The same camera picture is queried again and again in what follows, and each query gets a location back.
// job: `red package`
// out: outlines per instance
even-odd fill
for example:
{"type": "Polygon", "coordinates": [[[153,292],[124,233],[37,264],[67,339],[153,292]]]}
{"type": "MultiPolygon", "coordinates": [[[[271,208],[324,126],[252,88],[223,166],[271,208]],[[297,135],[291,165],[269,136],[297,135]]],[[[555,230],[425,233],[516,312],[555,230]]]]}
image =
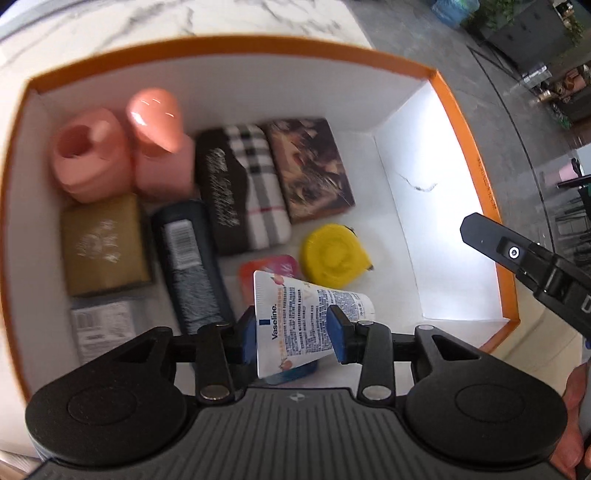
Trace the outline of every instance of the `red package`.
{"type": "Polygon", "coordinates": [[[238,277],[240,278],[242,298],[246,305],[255,304],[253,275],[257,270],[277,273],[291,278],[297,278],[300,274],[300,266],[297,260],[291,255],[275,255],[242,264],[238,271],[238,277]]]}

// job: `marble countertop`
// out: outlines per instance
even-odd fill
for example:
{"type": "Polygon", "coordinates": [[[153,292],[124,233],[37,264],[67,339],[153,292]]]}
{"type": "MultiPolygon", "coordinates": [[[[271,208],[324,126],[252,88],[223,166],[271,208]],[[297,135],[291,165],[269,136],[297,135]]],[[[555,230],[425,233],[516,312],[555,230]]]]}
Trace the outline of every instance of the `marble countertop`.
{"type": "Polygon", "coordinates": [[[127,46],[223,34],[296,35],[371,47],[340,0],[90,0],[0,42],[0,154],[31,76],[127,46]]]}

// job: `finger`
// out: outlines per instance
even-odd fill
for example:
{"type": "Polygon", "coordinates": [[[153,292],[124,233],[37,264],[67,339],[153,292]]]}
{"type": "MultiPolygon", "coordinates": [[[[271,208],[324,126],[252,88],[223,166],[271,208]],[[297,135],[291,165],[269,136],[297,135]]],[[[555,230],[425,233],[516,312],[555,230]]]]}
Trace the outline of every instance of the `finger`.
{"type": "Polygon", "coordinates": [[[560,458],[567,468],[574,468],[583,458],[583,437],[579,430],[579,409],[573,408],[567,412],[566,429],[554,454],[560,458]]]}
{"type": "Polygon", "coordinates": [[[550,458],[550,463],[554,465],[563,475],[568,477],[570,480],[576,480],[574,468],[566,468],[562,463],[562,460],[560,460],[560,458],[556,454],[554,454],[550,458]]]}
{"type": "Polygon", "coordinates": [[[591,447],[585,452],[585,466],[591,469],[591,447]]]}
{"type": "Polygon", "coordinates": [[[579,365],[569,375],[562,396],[567,410],[578,407],[587,389],[587,363],[579,365]]]}

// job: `pink toy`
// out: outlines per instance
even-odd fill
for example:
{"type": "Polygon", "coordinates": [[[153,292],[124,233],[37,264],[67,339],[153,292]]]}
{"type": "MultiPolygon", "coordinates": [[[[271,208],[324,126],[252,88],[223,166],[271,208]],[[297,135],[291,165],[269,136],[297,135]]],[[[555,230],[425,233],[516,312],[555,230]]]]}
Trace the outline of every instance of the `pink toy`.
{"type": "Polygon", "coordinates": [[[96,202],[133,188],[125,132],[106,108],[83,113],[63,126],[53,139],[51,157],[57,181],[79,202],[96,202]]]}
{"type": "Polygon", "coordinates": [[[193,197],[195,147],[183,133],[176,98],[162,89],[141,90],[127,104],[127,116],[138,140],[138,190],[156,200],[193,197]]]}

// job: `blue gripper pad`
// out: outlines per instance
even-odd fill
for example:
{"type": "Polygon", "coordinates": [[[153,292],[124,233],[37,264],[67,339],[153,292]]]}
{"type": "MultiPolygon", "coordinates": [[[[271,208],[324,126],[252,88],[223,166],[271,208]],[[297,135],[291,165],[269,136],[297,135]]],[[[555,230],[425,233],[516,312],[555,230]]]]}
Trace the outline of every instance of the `blue gripper pad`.
{"type": "Polygon", "coordinates": [[[333,344],[336,359],[342,364],[346,360],[345,336],[343,334],[343,328],[339,322],[339,319],[335,316],[331,309],[326,310],[326,331],[329,334],[330,341],[333,344]]]}
{"type": "Polygon", "coordinates": [[[248,319],[248,325],[242,332],[242,363],[250,364],[256,360],[256,317],[248,319]]]}

